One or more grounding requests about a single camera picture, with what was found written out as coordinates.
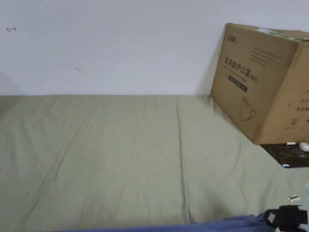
mask illustration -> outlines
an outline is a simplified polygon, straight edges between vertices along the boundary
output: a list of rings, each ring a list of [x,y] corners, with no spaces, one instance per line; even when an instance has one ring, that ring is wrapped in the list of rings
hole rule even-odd
[[[240,101],[240,118],[242,121],[248,121],[256,115],[256,110],[253,110],[248,103],[246,97]]]

blue blanket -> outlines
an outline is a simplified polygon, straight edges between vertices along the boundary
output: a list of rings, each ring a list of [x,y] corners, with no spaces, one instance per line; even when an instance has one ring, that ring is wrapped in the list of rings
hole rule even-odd
[[[275,230],[275,228],[266,225],[264,214],[260,214],[257,217],[254,215],[232,217],[201,224],[73,230],[66,232],[275,232]]]

bed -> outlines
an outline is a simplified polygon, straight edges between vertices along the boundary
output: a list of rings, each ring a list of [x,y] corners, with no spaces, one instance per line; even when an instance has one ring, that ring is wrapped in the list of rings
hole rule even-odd
[[[201,223],[302,204],[210,97],[0,97],[0,231]]]

small white object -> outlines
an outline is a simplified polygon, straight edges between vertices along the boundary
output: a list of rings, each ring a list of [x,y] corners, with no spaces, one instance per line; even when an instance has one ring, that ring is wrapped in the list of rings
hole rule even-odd
[[[304,152],[309,152],[309,143],[300,143],[299,148]]]
[[[272,224],[274,219],[275,219],[276,215],[274,215],[273,213],[270,213],[268,216],[268,220],[270,221],[270,223]]]
[[[259,28],[257,31],[264,32],[264,33],[271,33],[271,32],[273,32],[272,30],[269,30],[267,28]]]
[[[296,200],[300,200],[300,197],[298,195],[292,195],[292,196],[288,196],[287,199],[290,201],[290,202],[293,202],[293,201],[296,201]]]

printed logo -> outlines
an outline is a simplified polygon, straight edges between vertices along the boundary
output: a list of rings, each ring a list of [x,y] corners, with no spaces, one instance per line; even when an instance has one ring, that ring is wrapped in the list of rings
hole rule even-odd
[[[229,37],[227,38],[227,40],[228,40],[228,41],[231,41],[231,42],[235,42],[236,37],[235,37],[235,36],[229,35]]]
[[[298,119],[297,118],[293,118],[291,121],[290,121],[290,125],[294,126],[296,125],[298,122]]]

